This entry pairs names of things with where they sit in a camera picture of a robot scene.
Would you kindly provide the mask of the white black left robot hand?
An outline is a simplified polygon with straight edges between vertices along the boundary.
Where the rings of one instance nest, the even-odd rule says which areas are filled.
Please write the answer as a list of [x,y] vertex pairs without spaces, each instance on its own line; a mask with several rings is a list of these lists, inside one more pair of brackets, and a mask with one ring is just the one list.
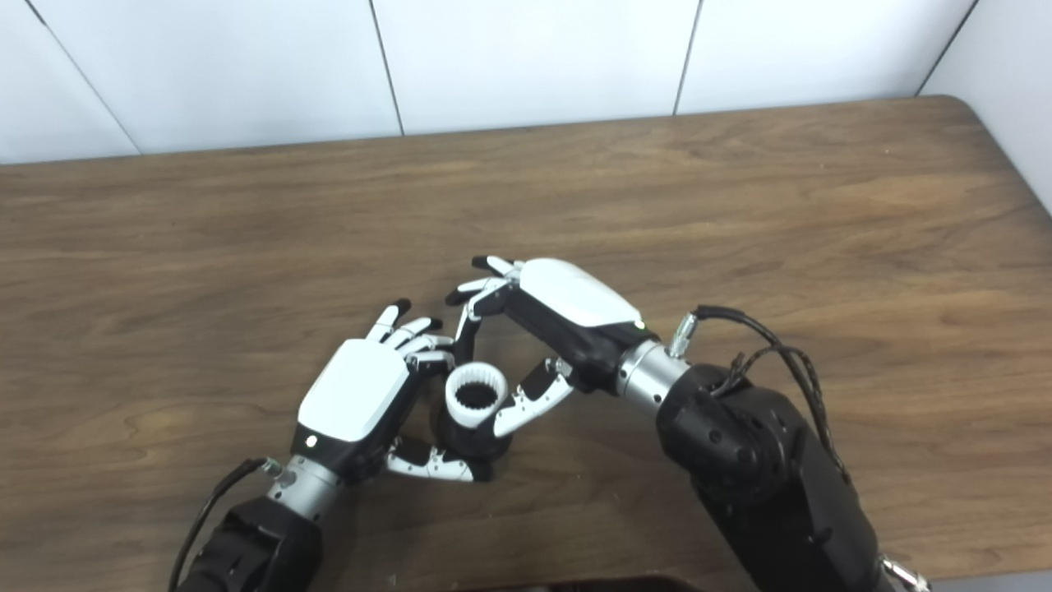
[[355,486],[385,471],[418,479],[493,479],[487,462],[466,460],[402,434],[429,379],[454,370],[442,321],[399,322],[411,307],[394,300],[365,336],[343,341],[299,405],[294,464],[319,469],[335,486]]

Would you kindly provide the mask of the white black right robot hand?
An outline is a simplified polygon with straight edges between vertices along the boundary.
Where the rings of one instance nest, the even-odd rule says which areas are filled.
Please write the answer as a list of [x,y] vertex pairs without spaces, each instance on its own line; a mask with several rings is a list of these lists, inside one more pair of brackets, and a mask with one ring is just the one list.
[[497,438],[543,416],[574,391],[623,397],[630,359],[658,344],[635,306],[566,260],[480,256],[471,265],[490,275],[445,295],[448,307],[461,308],[452,345],[457,363],[473,361],[478,329],[488,317],[509,318],[553,353],[495,411]]

